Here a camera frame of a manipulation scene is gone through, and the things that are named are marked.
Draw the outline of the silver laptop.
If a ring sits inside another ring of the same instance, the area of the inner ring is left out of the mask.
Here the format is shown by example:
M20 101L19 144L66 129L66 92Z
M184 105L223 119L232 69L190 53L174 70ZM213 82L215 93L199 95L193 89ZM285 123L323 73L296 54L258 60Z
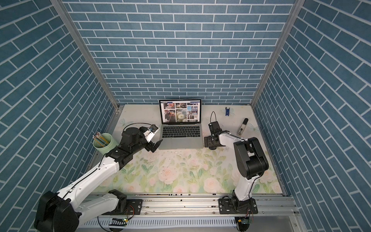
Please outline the silver laptop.
M160 100L161 150L201 149L202 100Z

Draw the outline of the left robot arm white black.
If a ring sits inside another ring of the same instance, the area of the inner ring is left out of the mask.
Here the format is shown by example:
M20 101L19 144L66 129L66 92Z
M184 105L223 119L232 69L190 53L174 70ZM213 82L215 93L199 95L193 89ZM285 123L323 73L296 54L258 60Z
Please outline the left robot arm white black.
M59 191L48 191L41 196L34 228L40 232L74 232L79 226L102 214L126 213L127 196L116 189L96 200L87 203L83 201L103 181L128 164L134 154L142 149L155 152L161 144L161 141L151 141L157 131L155 124L148 128L130 127L124 130L120 144L104 154L91 170Z

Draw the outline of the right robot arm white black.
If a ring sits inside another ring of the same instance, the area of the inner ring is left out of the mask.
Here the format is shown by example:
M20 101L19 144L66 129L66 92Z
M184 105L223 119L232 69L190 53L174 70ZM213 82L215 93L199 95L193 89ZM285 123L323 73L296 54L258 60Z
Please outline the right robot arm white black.
M235 153L240 172L239 182L229 200L220 199L220 213L231 210L237 214L256 214L258 209L251 197L254 183L269 169L269 163L258 138L243 139L222 130L217 121L208 124L211 135L204 138L204 146L210 150L228 147Z

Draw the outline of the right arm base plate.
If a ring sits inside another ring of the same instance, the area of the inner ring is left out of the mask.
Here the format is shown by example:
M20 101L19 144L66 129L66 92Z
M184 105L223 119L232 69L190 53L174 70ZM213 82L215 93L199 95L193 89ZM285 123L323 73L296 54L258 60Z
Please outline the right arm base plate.
M256 200L250 198L246 201L238 201L230 198L221 198L218 200L220 214L257 214L258 208Z

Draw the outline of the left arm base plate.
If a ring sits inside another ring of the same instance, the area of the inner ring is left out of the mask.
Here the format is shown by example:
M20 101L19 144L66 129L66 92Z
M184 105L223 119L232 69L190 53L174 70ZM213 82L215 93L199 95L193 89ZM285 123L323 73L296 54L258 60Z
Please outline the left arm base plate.
M117 215L127 215L130 217L140 215L142 205L142 199L127 199L123 208L121 208L121 205L118 205Z

